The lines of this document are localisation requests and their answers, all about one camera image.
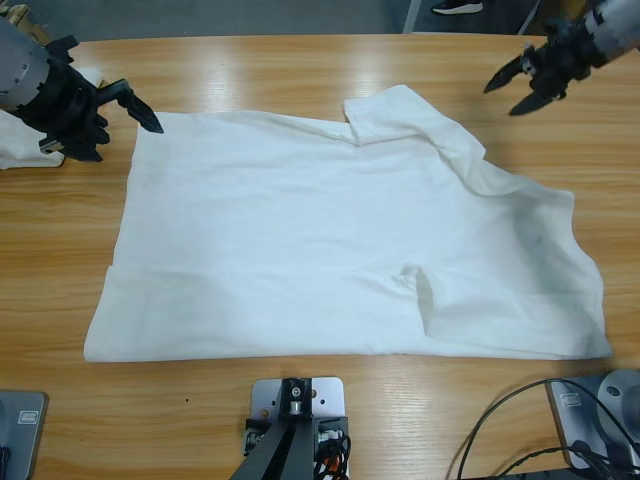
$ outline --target metal bracket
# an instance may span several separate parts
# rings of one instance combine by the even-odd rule
[[[640,401],[640,371],[616,370],[605,375],[574,377],[568,380],[593,393],[629,435],[640,442],[640,424],[635,409],[635,405]],[[547,392],[564,445],[584,442],[597,454],[623,463],[640,464],[640,459],[626,439],[621,437],[620,432],[591,397],[573,385],[560,382],[548,385]],[[577,469],[589,468],[584,460],[573,453],[569,453],[566,460]]]
[[[47,395],[41,392],[0,391],[2,480],[31,478],[47,403]]]
[[[315,461],[321,442],[348,435],[348,428],[339,378],[259,380],[244,433],[247,458],[231,480],[311,480],[314,468],[322,468]]]

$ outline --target wooden table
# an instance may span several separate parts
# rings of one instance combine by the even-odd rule
[[[443,479],[498,395],[530,381],[640,367],[640,58],[630,54],[524,118],[526,79],[482,88],[522,37],[474,35],[181,38],[87,43],[78,66],[127,77],[156,110],[260,109],[343,120],[342,100],[405,83],[461,122],[511,172],[576,193],[574,228],[606,284],[616,357],[513,361],[419,356],[87,364],[82,347],[111,263],[136,125],[104,115],[102,164],[0,172],[0,385],[50,406],[36,479],[217,479],[241,461],[253,382],[338,375],[352,477]],[[488,421],[467,476],[559,443],[543,389]],[[540,457],[525,470],[559,468]]]

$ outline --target gray floor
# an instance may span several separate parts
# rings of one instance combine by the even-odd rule
[[[400,33],[410,0],[12,0],[27,3],[52,37],[80,41],[196,35]],[[474,15],[431,14],[416,29],[513,34],[534,0],[486,0]]]

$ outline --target metal mounting plate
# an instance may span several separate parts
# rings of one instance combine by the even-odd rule
[[[258,380],[251,392],[251,418],[273,422],[280,413],[282,379]],[[338,377],[311,379],[316,395],[311,401],[315,418],[345,417],[344,385]]]
[[[605,375],[591,375],[569,378],[595,395],[625,427],[631,437],[640,441],[635,405],[640,393],[640,373],[637,370],[616,370]],[[566,383],[554,382],[548,387],[551,407],[565,445],[576,441],[585,442],[595,453],[604,456],[625,455],[634,464],[640,459],[624,438],[616,438],[619,432],[608,425],[609,420],[597,404],[582,390]],[[633,405],[632,415],[625,415],[623,405]],[[587,463],[575,454],[565,455],[569,463],[577,469],[586,469]]]
[[[42,392],[0,390],[0,445],[11,451],[6,480],[31,478],[46,408]]]

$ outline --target shoe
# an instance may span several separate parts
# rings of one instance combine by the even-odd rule
[[[445,0],[435,5],[431,11],[436,15],[462,15],[481,12],[482,0]]]

